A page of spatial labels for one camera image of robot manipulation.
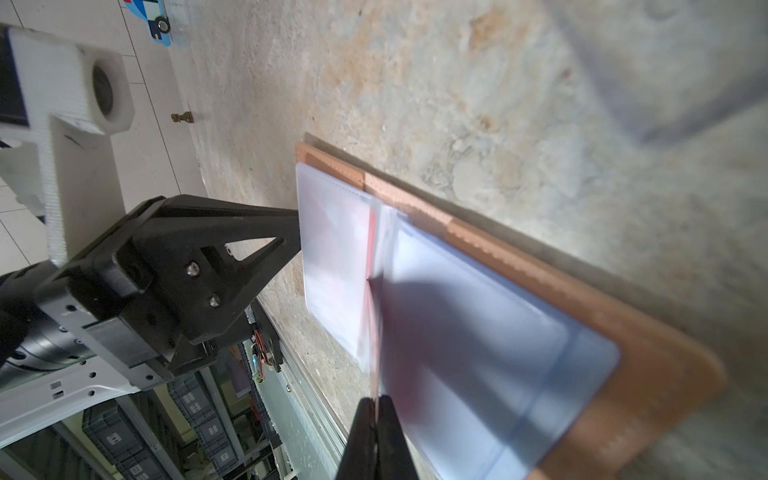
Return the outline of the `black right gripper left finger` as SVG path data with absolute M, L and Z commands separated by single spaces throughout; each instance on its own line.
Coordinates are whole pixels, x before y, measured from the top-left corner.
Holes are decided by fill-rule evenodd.
M 358 403 L 336 480 L 373 480 L 376 473 L 377 431 L 375 401 L 362 398 Z

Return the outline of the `tan leather card holder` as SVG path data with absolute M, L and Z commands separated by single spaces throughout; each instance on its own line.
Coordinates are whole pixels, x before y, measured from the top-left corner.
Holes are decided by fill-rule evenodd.
M 658 320 L 315 147 L 303 200 L 405 213 L 385 285 L 381 396 L 439 479 L 608 479 L 724 387 Z

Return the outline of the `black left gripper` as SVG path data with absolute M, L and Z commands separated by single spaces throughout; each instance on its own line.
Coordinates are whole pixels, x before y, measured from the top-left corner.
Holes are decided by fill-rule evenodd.
M 99 357 L 147 389 L 245 340 L 245 308 L 299 252 L 299 214 L 191 195 L 143 202 L 64 266 L 1 279 L 1 386 Z

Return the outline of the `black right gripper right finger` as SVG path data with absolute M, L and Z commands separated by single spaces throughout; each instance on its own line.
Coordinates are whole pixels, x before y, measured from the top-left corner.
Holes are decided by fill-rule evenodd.
M 378 401 L 376 437 L 376 478 L 380 480 L 418 480 L 419 476 L 394 402 L 388 395 L 382 395 Z

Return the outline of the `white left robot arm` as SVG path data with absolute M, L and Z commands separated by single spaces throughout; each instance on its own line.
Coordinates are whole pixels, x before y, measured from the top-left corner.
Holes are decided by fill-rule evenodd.
M 145 201 L 62 265 L 1 278 L 1 442 L 212 365 L 267 318 L 300 249 L 294 210 Z

